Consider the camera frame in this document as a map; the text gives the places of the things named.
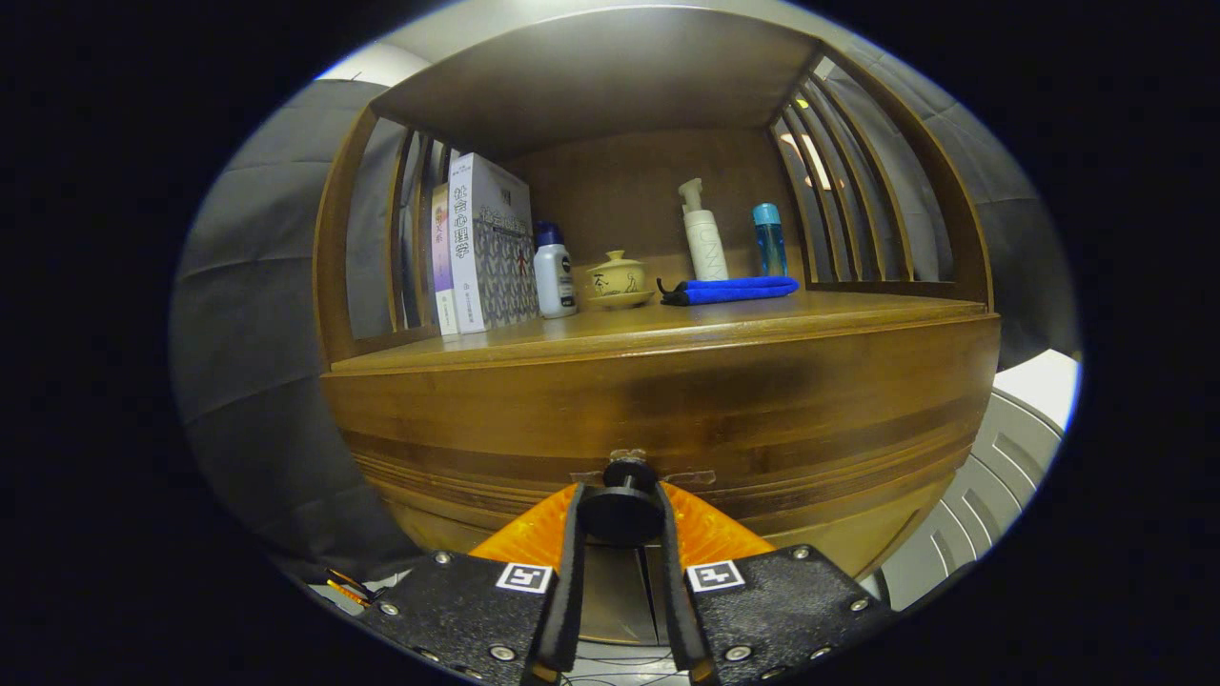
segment shelf top panel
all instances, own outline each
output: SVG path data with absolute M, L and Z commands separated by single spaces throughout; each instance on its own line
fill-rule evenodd
M 659 295 L 630 310 L 589 309 L 483 333 L 418 341 L 336 363 L 331 374 L 479 367 L 817 338 L 983 316 L 981 303 L 878 293 L 798 291 L 783 298 L 688 308 Z
M 811 35 L 716 10 L 611 7 L 476 44 L 372 109 L 498 161 L 620 133 L 762 128 L 817 48 Z

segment book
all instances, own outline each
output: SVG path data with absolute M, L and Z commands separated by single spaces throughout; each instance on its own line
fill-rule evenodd
M 454 272 L 449 264 L 449 184 L 432 190 L 432 287 L 437 292 L 437 323 L 440 334 L 459 333 L 454 308 Z
M 467 153 L 449 166 L 449 256 L 461 333 L 542 316 L 529 187 Z

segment wooden cabinet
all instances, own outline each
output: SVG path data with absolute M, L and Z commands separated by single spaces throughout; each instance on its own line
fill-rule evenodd
M 874 98 L 925 167 L 953 281 L 914 280 L 887 172 L 852 112 L 816 83 L 822 59 Z M 418 218 L 431 192 L 404 161 L 406 173 L 387 179 L 386 264 L 398 284 L 392 309 L 416 308 L 422 325 L 398 315 L 393 332 L 356 339 L 346 217 L 378 120 L 405 127 L 407 144 L 439 140 L 443 157 L 478 151 L 525 178 L 534 218 L 560 223 L 577 275 L 626 249 L 650 281 L 693 278 L 677 186 L 702 176 L 731 275 L 756 273 L 749 209 L 770 201 L 789 273 L 805 289 L 608 311 L 589 305 L 578 278 L 582 311 L 572 317 L 442 338 L 428 251 L 405 255 L 410 277 L 394 267 L 404 258 L 399 211 L 410 206 Z M 784 153 L 784 131 L 803 142 L 795 154 Z M 831 188 L 815 186 L 815 167 L 833 155 L 842 159 L 826 165 Z M 883 211 L 852 214 L 849 201 Z M 427 245 L 425 222 L 411 231 L 414 245 Z M 816 267 L 817 245 L 833 247 L 822 260 L 833 269 Z M 322 388 L 356 463 L 412 538 L 458 551 L 600 471 L 611 450 L 638 448 L 661 475 L 693 475 L 673 482 L 776 544 L 814 543 L 865 575 L 966 459 L 999 347 L 974 204 L 902 98 L 816 37 L 692 7 L 526 27 L 375 99 L 323 193 L 315 297 Z

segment blue bottle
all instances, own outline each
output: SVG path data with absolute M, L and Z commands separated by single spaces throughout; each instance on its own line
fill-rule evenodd
M 759 237 L 762 276 L 788 276 L 788 256 L 783 254 L 783 229 L 780 210 L 771 203 L 754 208 L 754 231 Z

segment saucer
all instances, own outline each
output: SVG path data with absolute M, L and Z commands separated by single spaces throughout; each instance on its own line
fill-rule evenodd
M 655 294 L 656 291 L 637 291 L 636 293 L 615 293 L 614 295 L 601 295 L 598 298 L 589 298 L 589 303 L 611 309 L 634 308 L 636 305 L 643 305 L 644 303 L 651 300 L 653 295 Z

